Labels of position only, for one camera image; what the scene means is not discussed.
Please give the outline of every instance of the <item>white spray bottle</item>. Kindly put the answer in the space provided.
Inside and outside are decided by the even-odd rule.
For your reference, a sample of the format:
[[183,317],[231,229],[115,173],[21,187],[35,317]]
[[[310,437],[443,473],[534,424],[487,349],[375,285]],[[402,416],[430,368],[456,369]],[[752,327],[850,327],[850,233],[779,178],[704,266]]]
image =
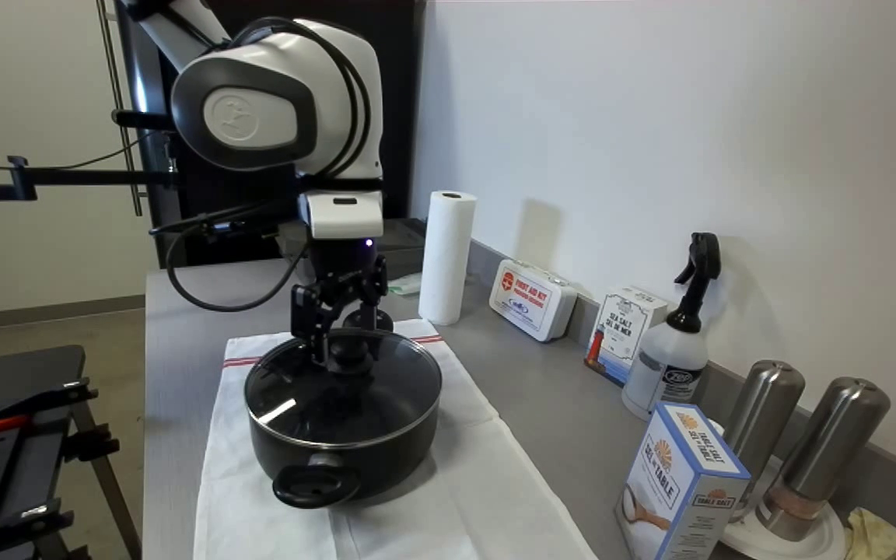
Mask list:
[[631,413],[651,416],[657,401],[693,401],[693,391],[706,369],[699,306],[709,281],[715,281],[718,273],[721,273],[718,237],[693,233],[690,260],[674,276],[674,284],[688,284],[684,298],[666,317],[666,323],[648,330],[637,342],[637,356],[622,388],[622,401]]

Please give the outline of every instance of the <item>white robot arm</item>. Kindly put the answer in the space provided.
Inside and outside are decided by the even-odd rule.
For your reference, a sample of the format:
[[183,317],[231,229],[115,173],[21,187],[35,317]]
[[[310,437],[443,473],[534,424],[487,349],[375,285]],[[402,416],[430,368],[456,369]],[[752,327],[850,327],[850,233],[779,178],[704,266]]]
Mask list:
[[179,72],[172,117],[217,169],[295,165],[310,240],[382,237],[382,83],[357,33],[258,19],[226,38],[198,0],[125,0]]

